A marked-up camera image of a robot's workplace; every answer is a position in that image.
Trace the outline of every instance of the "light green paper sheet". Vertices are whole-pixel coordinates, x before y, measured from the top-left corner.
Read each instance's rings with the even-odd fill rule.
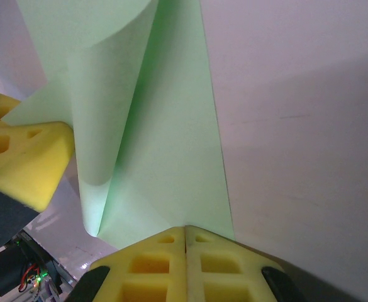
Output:
[[[150,4],[142,7],[151,10]],[[26,19],[34,11],[21,8]],[[142,17],[135,18],[136,24],[143,22],[133,25],[135,31],[148,26]],[[34,22],[26,22],[31,31]],[[234,238],[199,0],[160,0],[138,79],[135,68],[144,49],[118,38],[123,30],[64,60],[69,86],[60,91],[67,90],[71,100],[86,229],[97,235],[99,228],[98,236],[119,249],[188,224]],[[40,37],[32,34],[32,38],[37,45]],[[145,34],[141,39],[147,40]],[[59,74],[46,64],[46,72],[56,79]],[[127,77],[112,74],[121,66]],[[123,101],[124,89],[135,90],[133,100],[131,96]],[[99,98],[104,90],[114,102]],[[25,123],[24,113],[33,114],[28,108],[39,104],[48,109],[44,104],[48,101],[42,99],[51,99],[55,90],[47,91],[40,99],[28,100],[27,108],[18,106],[17,114],[11,116],[12,111],[5,120]],[[59,116],[56,111],[46,115]],[[123,136],[120,128],[125,129]],[[107,165],[116,154],[115,168],[115,161]]]

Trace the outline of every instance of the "green paper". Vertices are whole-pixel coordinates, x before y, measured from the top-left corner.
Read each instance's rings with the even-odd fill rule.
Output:
[[[120,2],[127,7],[131,3]],[[58,108],[48,108],[48,99],[64,91],[68,95],[84,223],[91,235],[99,230],[100,238],[119,249],[188,224],[233,238],[199,0],[160,0],[157,14],[155,1],[141,6],[135,2],[141,10],[135,13],[130,8],[127,15],[133,16],[132,21],[126,18],[118,31],[110,30],[108,22],[93,22],[93,31],[100,32],[98,26],[106,29],[102,35],[90,34],[80,43],[86,39],[82,30],[81,38],[54,53],[46,48],[50,37],[46,26],[41,25],[42,31],[35,27],[51,14],[50,5],[45,7],[47,12],[22,5],[46,74],[56,80],[58,69],[65,69],[68,81],[59,91],[44,87],[47,95],[37,98],[36,93],[5,120],[12,125],[26,123],[25,113],[33,114],[30,109],[40,107],[48,110],[45,118],[60,116]],[[73,11],[77,5],[56,1],[54,7],[68,6],[66,11]],[[37,10],[41,18],[36,17]],[[59,41],[67,41],[65,37],[76,35],[77,30],[70,33],[66,23],[78,24],[84,18],[74,13],[73,22],[57,24],[53,32],[61,35]],[[85,30],[90,28],[86,23]]]

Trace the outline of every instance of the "black rubber pad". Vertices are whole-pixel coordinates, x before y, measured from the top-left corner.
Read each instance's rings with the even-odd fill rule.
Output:
[[[0,192],[0,247],[37,215],[33,209]]]
[[[108,266],[99,266],[85,273],[68,295],[65,302],[92,302],[109,272]]]
[[[277,302],[307,302],[290,277],[273,267],[264,267],[262,274]]]

